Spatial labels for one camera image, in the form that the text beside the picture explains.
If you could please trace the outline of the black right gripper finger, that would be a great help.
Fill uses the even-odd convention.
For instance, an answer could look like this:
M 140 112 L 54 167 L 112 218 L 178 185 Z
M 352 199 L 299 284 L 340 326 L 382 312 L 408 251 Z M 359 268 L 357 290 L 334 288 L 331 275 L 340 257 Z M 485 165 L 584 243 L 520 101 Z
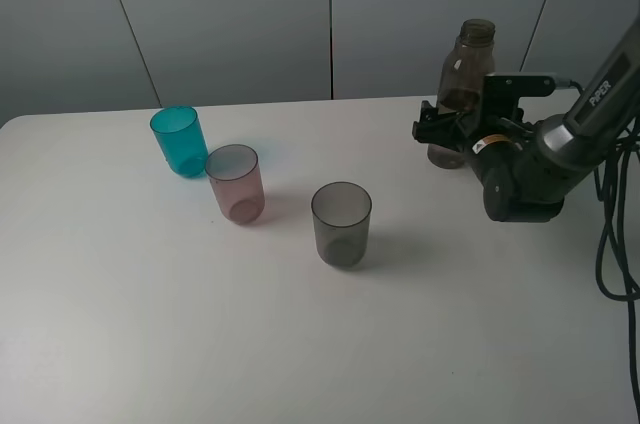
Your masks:
M 421 144 L 461 145 L 463 136 L 453 120 L 415 121 L 412 137 Z
M 420 106 L 419 123 L 425 125 L 445 125 L 456 122 L 463 116 L 462 111 L 445 110 L 423 100 Z

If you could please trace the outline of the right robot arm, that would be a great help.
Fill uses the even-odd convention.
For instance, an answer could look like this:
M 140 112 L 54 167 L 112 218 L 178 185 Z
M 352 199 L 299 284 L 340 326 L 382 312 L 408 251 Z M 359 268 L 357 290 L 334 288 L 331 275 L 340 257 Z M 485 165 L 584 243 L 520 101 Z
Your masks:
M 492 73 L 470 111 L 442 114 L 422 102 L 412 136 L 466 157 L 491 220 L 547 222 L 639 114 L 639 23 L 632 22 L 566 113 L 525 121 L 521 99 L 569 85 L 551 74 Z

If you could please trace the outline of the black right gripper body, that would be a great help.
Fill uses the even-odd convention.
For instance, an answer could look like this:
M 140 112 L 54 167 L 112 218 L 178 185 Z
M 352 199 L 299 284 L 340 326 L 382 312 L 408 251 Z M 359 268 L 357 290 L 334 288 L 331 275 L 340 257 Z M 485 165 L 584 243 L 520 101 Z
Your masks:
M 523 150 L 534 135 L 536 124 L 522 120 L 523 114 L 515 118 L 489 117 L 463 144 L 463 155 L 478 179 L 502 164 L 509 163 Z

